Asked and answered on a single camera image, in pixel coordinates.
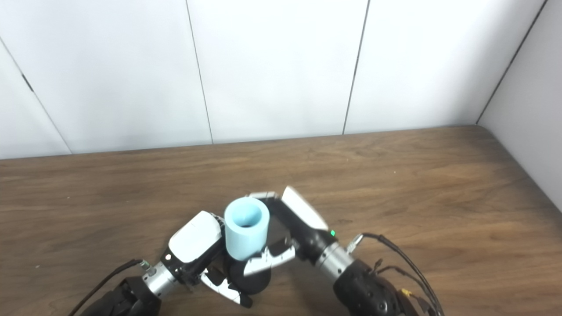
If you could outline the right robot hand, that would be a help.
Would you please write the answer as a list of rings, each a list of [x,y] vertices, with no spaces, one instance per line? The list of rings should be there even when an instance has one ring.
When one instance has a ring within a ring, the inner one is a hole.
[[[253,255],[243,268],[248,277],[285,264],[294,258],[308,261],[323,274],[335,280],[338,264],[331,263],[331,254],[338,248],[337,238],[329,230],[322,216],[295,188],[287,186],[283,194],[259,192],[249,194],[264,203],[288,230],[289,236],[265,246],[262,252]]]

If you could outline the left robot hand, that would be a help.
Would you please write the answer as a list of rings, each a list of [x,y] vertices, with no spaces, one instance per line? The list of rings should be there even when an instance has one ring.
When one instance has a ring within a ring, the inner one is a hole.
[[[212,266],[226,252],[223,234],[221,216],[199,212],[170,238],[156,272],[150,280],[146,279],[150,290],[161,297],[179,284],[187,287],[204,284],[235,304],[251,308],[253,300]]]

